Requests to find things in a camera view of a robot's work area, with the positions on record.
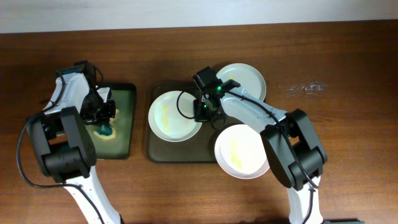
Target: yellow mark on plate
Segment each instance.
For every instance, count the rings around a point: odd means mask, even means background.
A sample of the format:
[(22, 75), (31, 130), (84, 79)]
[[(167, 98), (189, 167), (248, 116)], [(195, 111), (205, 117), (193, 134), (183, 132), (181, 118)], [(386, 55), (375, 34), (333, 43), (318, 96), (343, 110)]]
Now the yellow mark on plate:
[(236, 139), (236, 137), (234, 137), (231, 142), (231, 160), (232, 160), (232, 163), (234, 165), (236, 165), (236, 167), (238, 169), (242, 169), (242, 161), (239, 159), (239, 154), (236, 149), (236, 141), (237, 141), (237, 139)]
[(163, 105), (162, 109), (162, 124), (163, 124), (163, 131), (168, 134), (169, 130), (169, 116), (167, 115), (167, 105)]

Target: round plate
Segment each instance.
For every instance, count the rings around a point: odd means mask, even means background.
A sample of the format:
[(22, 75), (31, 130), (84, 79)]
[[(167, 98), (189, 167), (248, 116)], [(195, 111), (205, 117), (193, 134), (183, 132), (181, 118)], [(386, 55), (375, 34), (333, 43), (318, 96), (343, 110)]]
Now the round plate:
[[(187, 119), (177, 110), (177, 98), (181, 91), (170, 91), (160, 95), (151, 104), (148, 122), (151, 130), (161, 139), (170, 142), (180, 142), (194, 136), (200, 129), (201, 123)], [(195, 97), (184, 93), (180, 97), (179, 108), (188, 117), (193, 116), (192, 102)]]
[(227, 65), (217, 73), (217, 78), (223, 82), (230, 79), (237, 81), (252, 96), (264, 101), (266, 99), (266, 81), (254, 67), (243, 63)]
[(245, 124), (225, 129), (214, 150), (217, 163), (233, 177), (253, 179), (269, 169), (260, 134)]

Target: robotic arm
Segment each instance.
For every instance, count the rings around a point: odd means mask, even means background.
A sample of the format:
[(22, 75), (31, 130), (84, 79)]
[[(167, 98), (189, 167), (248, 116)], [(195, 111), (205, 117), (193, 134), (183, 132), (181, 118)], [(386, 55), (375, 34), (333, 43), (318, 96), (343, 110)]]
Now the robotic arm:
[[(288, 113), (273, 108), (251, 96), (236, 81), (223, 83), (210, 67), (193, 79), (199, 90), (207, 94), (204, 102), (193, 103), (196, 121), (211, 121), (227, 114), (258, 132), (272, 173), (287, 187), (290, 222), (321, 223), (315, 188), (327, 155), (308, 116), (300, 109)], [(298, 143), (291, 146), (287, 135), (298, 137)]]
[[(65, 186), (88, 223), (123, 223), (98, 180), (96, 151), (84, 126), (114, 118), (110, 89), (96, 86), (96, 68), (87, 61), (57, 73), (50, 103), (27, 127), (40, 170)], [(67, 141), (50, 143), (63, 134)]]

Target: plate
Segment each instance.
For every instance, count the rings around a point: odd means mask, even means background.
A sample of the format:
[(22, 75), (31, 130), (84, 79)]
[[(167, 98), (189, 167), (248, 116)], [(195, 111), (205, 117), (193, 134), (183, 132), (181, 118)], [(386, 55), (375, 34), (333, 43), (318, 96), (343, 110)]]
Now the plate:
[(245, 124), (226, 128), (215, 143), (220, 167), (233, 177), (253, 179), (269, 169), (260, 134)]
[(261, 73), (250, 65), (244, 63), (227, 65), (217, 73), (217, 78), (220, 78), (223, 82), (230, 79), (235, 80), (252, 96), (261, 101), (266, 99), (266, 81)]
[[(177, 98), (180, 93), (181, 91), (164, 93), (156, 98), (149, 108), (149, 126), (156, 136), (165, 141), (185, 141), (194, 136), (201, 127), (201, 123), (184, 118), (178, 112)], [(189, 93), (180, 97), (179, 108), (185, 116), (193, 116), (194, 100), (195, 97)]]

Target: wooden table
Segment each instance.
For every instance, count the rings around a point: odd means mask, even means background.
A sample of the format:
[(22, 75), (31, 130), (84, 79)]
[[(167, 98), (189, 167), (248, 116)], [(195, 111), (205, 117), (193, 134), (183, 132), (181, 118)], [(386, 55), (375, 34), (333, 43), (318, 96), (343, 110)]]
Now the wooden table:
[[(1, 223), (85, 222), (66, 190), (25, 184), (15, 156), (25, 118), (54, 91), (54, 71), (84, 59), (106, 81), (137, 86), (130, 158), (97, 162), (104, 191), (126, 223), (288, 217), (286, 190), (272, 172), (239, 180), (217, 165), (145, 157), (149, 87), (233, 62), (263, 74), (268, 104), (300, 108), (312, 119), (329, 157), (319, 194), (325, 219), (397, 221), (398, 21), (367, 21), (0, 35)], [(27, 136), (22, 160), (34, 182), (53, 183), (40, 173)]]

